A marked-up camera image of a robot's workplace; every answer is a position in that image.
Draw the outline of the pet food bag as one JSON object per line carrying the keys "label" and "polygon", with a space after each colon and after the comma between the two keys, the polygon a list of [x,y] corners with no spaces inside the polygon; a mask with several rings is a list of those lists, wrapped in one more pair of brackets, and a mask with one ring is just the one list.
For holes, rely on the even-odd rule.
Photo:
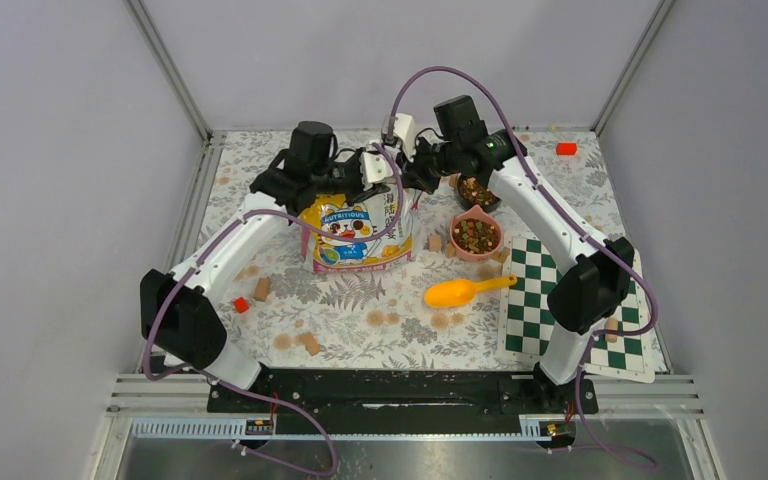
{"label": "pet food bag", "polygon": [[355,205],[343,194],[318,196],[300,219],[332,236],[301,232],[306,266],[314,273],[358,273],[409,261],[419,244],[420,222],[410,206],[417,198],[409,190],[399,202],[393,185]]}

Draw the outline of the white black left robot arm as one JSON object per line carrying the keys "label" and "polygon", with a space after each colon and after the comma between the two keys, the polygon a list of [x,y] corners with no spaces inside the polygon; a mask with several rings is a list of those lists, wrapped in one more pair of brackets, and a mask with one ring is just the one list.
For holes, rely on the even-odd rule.
{"label": "white black left robot arm", "polygon": [[228,336],[216,306],[233,278],[262,247],[291,224],[327,233],[301,214],[317,196],[341,194],[358,202],[399,178],[390,151],[379,142],[349,151],[335,147],[333,129],[303,121],[252,182],[231,218],[204,245],[170,271],[152,269],[140,282],[141,333],[204,375],[232,386],[232,398],[248,411],[269,401],[261,364]]}

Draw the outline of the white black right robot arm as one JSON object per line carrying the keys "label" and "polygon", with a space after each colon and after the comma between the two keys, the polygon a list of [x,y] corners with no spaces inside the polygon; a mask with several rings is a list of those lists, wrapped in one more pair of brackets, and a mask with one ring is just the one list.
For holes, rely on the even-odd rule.
{"label": "white black right robot arm", "polygon": [[461,95],[435,106],[442,140],[430,145],[409,132],[406,116],[391,111],[382,128],[400,141],[409,159],[406,173],[429,190],[439,178],[464,174],[477,179],[525,222],[561,273],[548,295],[555,327],[535,368],[535,402],[557,412],[573,398],[570,383],[589,356],[592,338],[628,296],[634,247],[609,240],[577,214],[543,179],[510,125],[489,132],[472,98]]}

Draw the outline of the yellow plastic scoop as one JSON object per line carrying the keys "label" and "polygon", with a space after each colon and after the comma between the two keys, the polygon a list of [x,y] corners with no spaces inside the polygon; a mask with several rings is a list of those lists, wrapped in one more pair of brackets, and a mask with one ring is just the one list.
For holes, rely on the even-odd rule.
{"label": "yellow plastic scoop", "polygon": [[474,297],[486,291],[499,290],[515,285],[516,276],[499,276],[482,281],[456,279],[438,283],[428,288],[423,296],[431,308],[455,308],[469,304]]}

